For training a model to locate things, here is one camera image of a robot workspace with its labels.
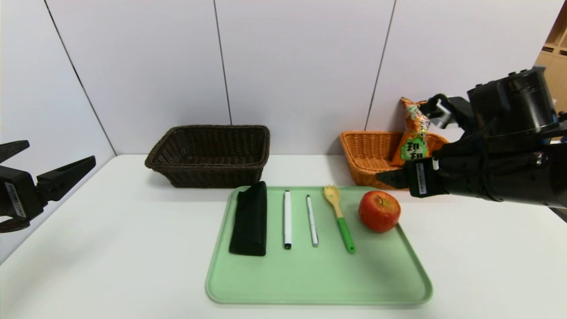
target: light green plastic tray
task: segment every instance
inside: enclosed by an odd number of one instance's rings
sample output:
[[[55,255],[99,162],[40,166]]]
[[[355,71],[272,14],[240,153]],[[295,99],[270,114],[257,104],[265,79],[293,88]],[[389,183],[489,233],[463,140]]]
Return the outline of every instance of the light green plastic tray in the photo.
[[[229,253],[237,188],[225,218],[207,276],[206,291],[230,304],[421,304],[433,293],[431,282],[398,225],[378,234],[358,218],[358,203],[371,187],[339,187],[341,208],[356,253],[342,241],[335,213],[322,187],[268,187],[266,256]],[[293,246],[284,249],[284,191],[291,191]],[[319,246],[313,247],[306,196],[311,195]]]

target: white table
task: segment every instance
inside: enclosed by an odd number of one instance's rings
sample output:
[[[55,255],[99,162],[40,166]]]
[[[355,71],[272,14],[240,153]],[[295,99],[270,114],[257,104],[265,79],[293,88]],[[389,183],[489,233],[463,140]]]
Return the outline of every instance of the white table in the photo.
[[[567,317],[567,225],[554,213],[406,192],[392,193],[433,282],[428,303],[216,304],[205,278],[231,191],[175,189],[144,159],[113,159],[0,266],[2,319]],[[352,184],[342,156],[270,156],[263,180]]]

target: green spatula handle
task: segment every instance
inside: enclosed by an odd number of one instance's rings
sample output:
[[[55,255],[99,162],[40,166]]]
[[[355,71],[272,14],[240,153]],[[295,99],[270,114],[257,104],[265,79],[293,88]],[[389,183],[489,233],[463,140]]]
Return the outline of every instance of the green spatula handle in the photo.
[[[338,228],[341,230],[342,240],[345,242],[346,250],[354,254],[356,248],[354,247],[353,238],[350,236],[349,227],[346,225],[344,217],[337,218]]]

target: pen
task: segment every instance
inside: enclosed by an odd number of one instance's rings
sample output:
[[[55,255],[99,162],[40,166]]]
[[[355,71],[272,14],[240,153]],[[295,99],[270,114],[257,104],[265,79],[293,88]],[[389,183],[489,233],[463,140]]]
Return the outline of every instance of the pen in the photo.
[[[283,246],[291,249],[291,193],[285,191],[283,196]]]
[[[319,238],[317,237],[317,229],[315,228],[315,216],[313,216],[313,206],[311,205],[311,196],[307,195],[307,215],[309,216],[309,226],[311,228],[311,241],[313,247],[319,246]]]

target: snack bag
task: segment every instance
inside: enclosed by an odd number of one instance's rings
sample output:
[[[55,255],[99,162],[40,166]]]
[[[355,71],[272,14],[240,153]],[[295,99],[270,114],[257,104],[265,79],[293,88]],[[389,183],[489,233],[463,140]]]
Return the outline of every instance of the snack bag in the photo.
[[[430,156],[425,136],[429,128],[429,119],[420,111],[420,105],[427,101],[413,103],[406,98],[401,99],[405,108],[405,125],[408,128],[401,138],[390,165],[402,166],[406,160],[415,160]]]

